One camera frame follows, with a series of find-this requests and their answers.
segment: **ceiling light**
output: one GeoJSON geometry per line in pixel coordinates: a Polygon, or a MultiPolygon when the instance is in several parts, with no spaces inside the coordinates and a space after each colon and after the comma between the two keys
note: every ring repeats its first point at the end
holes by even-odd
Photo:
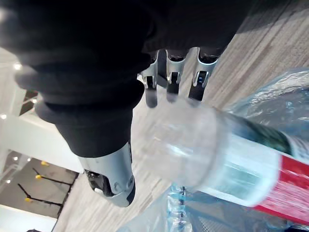
{"type": "Polygon", "coordinates": [[[16,63],[16,64],[14,64],[14,68],[16,69],[16,70],[21,70],[21,64],[20,63],[16,63]]]}
{"type": "Polygon", "coordinates": [[[6,119],[6,115],[5,114],[0,115],[0,118],[3,119],[3,120],[6,119]]]}

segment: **black sleeve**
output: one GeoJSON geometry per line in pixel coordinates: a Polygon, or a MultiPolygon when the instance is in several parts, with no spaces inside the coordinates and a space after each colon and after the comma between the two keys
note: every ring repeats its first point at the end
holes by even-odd
{"type": "Polygon", "coordinates": [[[134,1],[0,0],[0,46],[23,65],[16,81],[36,90],[42,119],[71,150],[100,157],[130,140],[132,109],[148,67],[150,19],[134,1]]]}
{"type": "Polygon", "coordinates": [[[100,157],[130,140],[136,77],[161,48],[224,51],[252,0],[0,0],[0,46],[23,65],[16,81],[71,150],[100,157]]]}

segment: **clear plastic bag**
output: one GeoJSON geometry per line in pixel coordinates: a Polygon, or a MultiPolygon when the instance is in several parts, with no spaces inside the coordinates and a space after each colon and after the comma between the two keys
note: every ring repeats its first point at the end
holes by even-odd
{"type": "MultiPolygon", "coordinates": [[[[309,141],[309,69],[284,73],[226,111],[309,141]]],[[[282,218],[172,185],[118,232],[271,232],[292,225],[282,218]]]]}

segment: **yellow light fixture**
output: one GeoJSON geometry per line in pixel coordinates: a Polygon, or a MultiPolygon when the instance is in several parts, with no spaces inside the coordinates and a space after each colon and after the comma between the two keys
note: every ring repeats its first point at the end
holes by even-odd
{"type": "Polygon", "coordinates": [[[26,201],[26,202],[33,202],[33,200],[30,199],[30,198],[28,198],[28,197],[25,198],[25,201],[26,201]]]}
{"type": "Polygon", "coordinates": [[[49,166],[49,163],[47,163],[47,162],[45,162],[45,161],[42,161],[42,162],[41,162],[41,165],[49,166]]]}

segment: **plastic water bottle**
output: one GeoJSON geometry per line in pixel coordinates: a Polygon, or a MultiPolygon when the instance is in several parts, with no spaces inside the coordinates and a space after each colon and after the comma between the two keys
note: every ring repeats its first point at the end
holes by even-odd
{"type": "Polygon", "coordinates": [[[152,114],[156,111],[158,119],[143,135],[149,170],[217,198],[309,224],[307,142],[192,100],[162,102],[152,114]]]}

